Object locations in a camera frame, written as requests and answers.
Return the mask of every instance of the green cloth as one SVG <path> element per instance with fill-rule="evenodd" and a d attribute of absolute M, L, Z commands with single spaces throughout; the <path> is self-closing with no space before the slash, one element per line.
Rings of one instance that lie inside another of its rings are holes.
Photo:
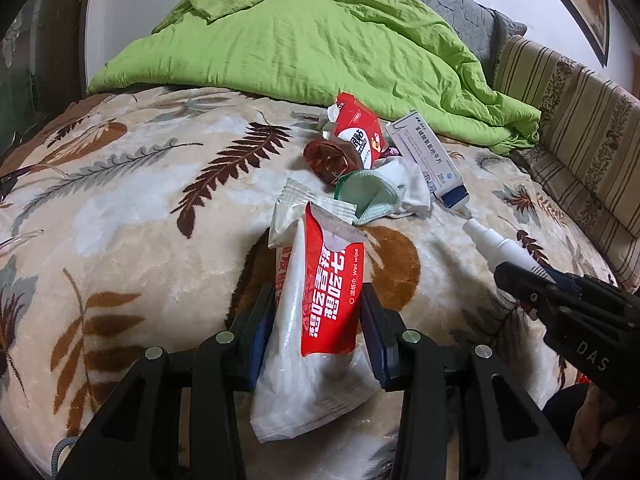
<path fill-rule="evenodd" d="M 496 153 L 538 142 L 540 112 L 491 90 L 479 61 L 420 0 L 181 0 L 89 92 L 140 82 L 322 106 L 344 91 L 380 118 L 418 110 L 436 133 Z"/>

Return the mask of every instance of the gray braided cable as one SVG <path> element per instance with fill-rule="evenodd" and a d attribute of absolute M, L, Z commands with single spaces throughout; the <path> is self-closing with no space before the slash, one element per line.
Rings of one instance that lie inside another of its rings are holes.
<path fill-rule="evenodd" d="M 60 460 L 60 454 L 65 450 L 65 447 L 72 446 L 79 438 L 79 436 L 65 437 L 56 444 L 55 448 L 53 448 L 53 453 L 51 453 L 51 475 L 54 478 L 58 474 L 58 460 Z"/>

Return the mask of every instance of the floral blanket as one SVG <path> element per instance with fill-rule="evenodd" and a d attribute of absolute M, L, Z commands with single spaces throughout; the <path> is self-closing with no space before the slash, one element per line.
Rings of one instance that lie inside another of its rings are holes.
<path fill-rule="evenodd" d="M 68 110 L 2 167 L 66 173 L 22 176 L 0 205 L 3 239 L 37 234 L 0 250 L 0 415 L 44 472 L 145 348 L 197 346 L 274 280 L 266 230 L 287 178 L 332 194 L 302 157 L 319 108 L 217 88 L 103 98 Z M 580 229 L 508 158 L 444 141 L 475 218 L 539 261 L 608 279 Z M 464 221 L 435 204 L 427 219 L 364 226 L 365 279 L 438 343 L 494 346 L 541 406 L 573 377 L 542 325 L 497 294 Z M 401 400 L 380 391 L 323 428 L 259 444 L 240 396 L 248 477 L 383 477 Z"/>

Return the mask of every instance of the red and white package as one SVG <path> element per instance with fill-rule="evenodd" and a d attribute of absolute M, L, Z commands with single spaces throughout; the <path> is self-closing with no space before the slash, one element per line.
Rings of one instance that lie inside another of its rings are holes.
<path fill-rule="evenodd" d="M 356 344 L 366 235 L 354 215 L 291 179 L 276 201 L 277 310 L 251 411 L 260 442 L 318 428 L 380 389 Z"/>
<path fill-rule="evenodd" d="M 338 117 L 335 119 L 334 136 L 353 144 L 360 154 L 364 169 L 370 170 L 373 163 L 380 158 L 380 153 L 386 150 L 378 116 L 354 96 L 345 92 L 338 95 L 335 107 Z M 331 115 L 335 115 L 335 109 L 330 109 L 328 113 L 331 120 Z"/>

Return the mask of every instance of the white bottle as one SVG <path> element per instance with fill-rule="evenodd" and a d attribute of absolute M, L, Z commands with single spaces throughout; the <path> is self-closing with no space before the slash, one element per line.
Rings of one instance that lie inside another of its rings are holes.
<path fill-rule="evenodd" d="M 483 226 L 475 218 L 465 222 L 462 229 L 474 241 L 476 249 L 484 256 L 491 272 L 495 272 L 495 267 L 501 263 L 511 262 L 540 278 L 555 283 L 548 272 L 515 240 L 503 237 L 494 229 Z"/>

